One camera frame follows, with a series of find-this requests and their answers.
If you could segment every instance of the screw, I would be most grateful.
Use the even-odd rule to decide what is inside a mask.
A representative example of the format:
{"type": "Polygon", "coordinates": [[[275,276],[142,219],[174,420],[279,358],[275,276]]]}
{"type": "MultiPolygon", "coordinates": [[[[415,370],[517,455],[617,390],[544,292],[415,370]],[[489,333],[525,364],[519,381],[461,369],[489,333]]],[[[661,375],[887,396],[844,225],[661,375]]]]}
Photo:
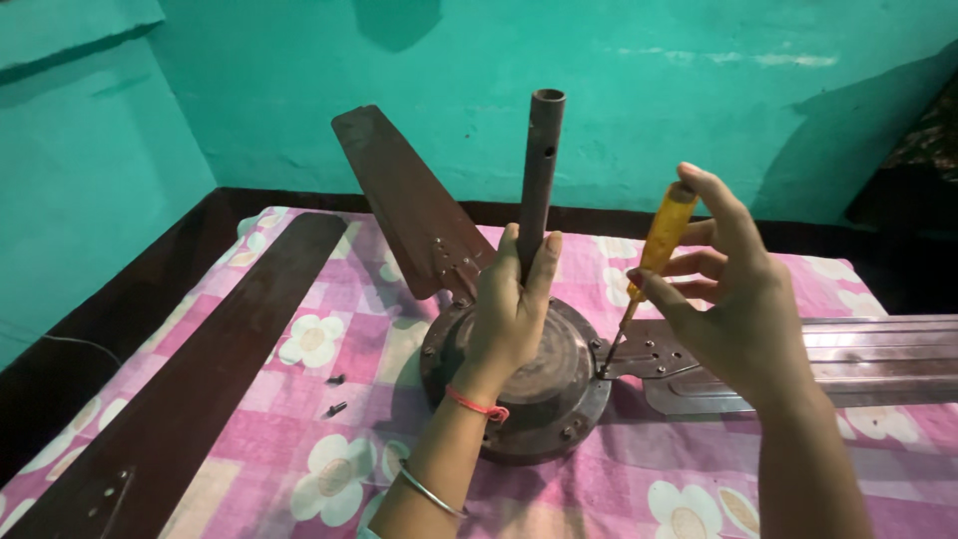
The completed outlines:
{"type": "Polygon", "coordinates": [[[339,403],[335,406],[330,406],[330,417],[333,417],[337,413],[346,409],[346,403],[339,403]]]}

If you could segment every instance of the ceiling fan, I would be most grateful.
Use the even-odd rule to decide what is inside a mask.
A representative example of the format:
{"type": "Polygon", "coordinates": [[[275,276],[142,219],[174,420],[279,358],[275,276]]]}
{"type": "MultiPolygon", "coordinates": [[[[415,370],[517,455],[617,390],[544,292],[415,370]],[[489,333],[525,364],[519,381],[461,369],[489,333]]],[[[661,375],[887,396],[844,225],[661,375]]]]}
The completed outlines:
{"type": "MultiPolygon", "coordinates": [[[[545,231],[564,107],[559,90],[533,93],[517,244],[523,280],[545,231]]],[[[452,294],[420,354],[423,387],[438,406],[465,356],[476,279],[495,251],[376,105],[336,116],[332,129],[412,294],[452,294]]],[[[809,318],[804,332],[816,380],[839,407],[958,400],[958,316],[809,318]]],[[[633,320],[625,335],[612,362],[599,368],[608,341],[552,298],[536,358],[499,397],[510,419],[489,423],[482,456],[528,465],[567,454],[595,427],[612,380],[626,375],[643,379],[647,400],[666,414],[751,410],[698,364],[665,320],[633,320]]]]}

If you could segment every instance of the red thread bracelet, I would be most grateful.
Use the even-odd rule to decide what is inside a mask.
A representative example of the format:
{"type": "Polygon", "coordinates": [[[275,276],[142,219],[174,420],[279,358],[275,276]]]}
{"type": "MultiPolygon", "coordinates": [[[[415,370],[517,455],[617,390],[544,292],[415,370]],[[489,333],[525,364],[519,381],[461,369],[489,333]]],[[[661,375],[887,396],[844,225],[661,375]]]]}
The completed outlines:
{"type": "Polygon", "coordinates": [[[452,384],[449,384],[445,387],[445,394],[452,397],[454,401],[465,406],[470,410],[478,411],[479,413],[485,415],[490,419],[490,421],[496,421],[502,423],[506,419],[509,419],[509,411],[502,408],[501,406],[490,406],[488,408],[481,407],[476,403],[468,400],[466,397],[459,394],[459,391],[456,391],[452,388],[452,384]]]}

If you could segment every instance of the bed sheet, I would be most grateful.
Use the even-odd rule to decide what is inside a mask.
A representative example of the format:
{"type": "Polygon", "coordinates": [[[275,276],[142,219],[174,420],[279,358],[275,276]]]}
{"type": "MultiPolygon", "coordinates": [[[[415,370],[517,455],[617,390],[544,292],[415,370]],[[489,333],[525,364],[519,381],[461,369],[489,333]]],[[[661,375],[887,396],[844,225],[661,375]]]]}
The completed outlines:
{"type": "MultiPolygon", "coordinates": [[[[292,219],[270,207],[73,422],[0,491],[0,534],[83,451],[213,311],[292,219]]],[[[430,413],[419,344],[447,299],[412,297],[375,219],[349,226],[172,514],[167,537],[354,537],[430,413]],[[341,386],[327,382],[346,374],[341,386]],[[346,402],[333,417],[331,405],[346,402]]],[[[501,228],[479,227],[495,245],[501,228]]],[[[643,242],[565,234],[553,294],[615,334],[624,271],[643,242]]],[[[688,252],[689,247],[677,251],[688,252]]],[[[883,315],[843,260],[776,255],[802,316],[883,315]]],[[[700,309],[707,305],[694,302],[700,309]]],[[[659,317],[647,302],[638,317],[659,317]]],[[[480,460],[462,537],[758,537],[760,429],[751,413],[681,422],[641,382],[615,385],[570,457],[524,468],[480,460]]],[[[878,537],[943,537],[958,525],[958,405],[839,410],[878,537]]]]}

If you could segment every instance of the yellow screwdriver handle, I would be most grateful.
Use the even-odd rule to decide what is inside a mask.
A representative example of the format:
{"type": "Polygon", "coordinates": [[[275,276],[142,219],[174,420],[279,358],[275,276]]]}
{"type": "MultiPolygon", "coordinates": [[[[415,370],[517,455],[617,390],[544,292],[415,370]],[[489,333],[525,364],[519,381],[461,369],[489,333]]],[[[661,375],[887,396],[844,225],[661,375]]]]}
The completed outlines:
{"type": "MultiPolygon", "coordinates": [[[[662,272],[672,258],[672,251],[678,246],[697,202],[698,194],[681,181],[676,181],[669,186],[652,220],[652,228],[649,236],[646,237],[646,246],[642,249],[639,268],[653,273],[662,272]]],[[[646,300],[642,291],[632,283],[628,283],[626,292],[630,301],[626,308],[626,315],[619,324],[621,329],[625,329],[626,324],[632,320],[639,303],[646,300]]]]}

